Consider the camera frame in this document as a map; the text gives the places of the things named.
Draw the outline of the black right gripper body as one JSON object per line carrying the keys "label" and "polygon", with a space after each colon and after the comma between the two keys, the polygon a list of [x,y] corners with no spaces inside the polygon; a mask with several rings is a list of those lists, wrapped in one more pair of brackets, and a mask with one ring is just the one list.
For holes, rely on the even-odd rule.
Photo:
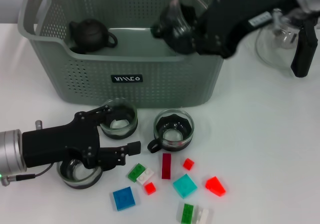
{"label": "black right gripper body", "polygon": [[195,50],[200,55],[227,59],[240,41],[273,21],[273,10],[283,15],[299,7],[297,0],[225,0],[221,19],[198,19],[193,31]]}

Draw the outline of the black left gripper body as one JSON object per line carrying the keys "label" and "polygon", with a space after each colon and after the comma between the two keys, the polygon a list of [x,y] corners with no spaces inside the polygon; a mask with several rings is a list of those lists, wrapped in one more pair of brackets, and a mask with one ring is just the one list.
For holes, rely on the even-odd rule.
{"label": "black left gripper body", "polygon": [[77,159],[92,169],[97,166],[99,147],[96,123],[79,114],[69,124],[22,134],[22,155],[29,168]]}

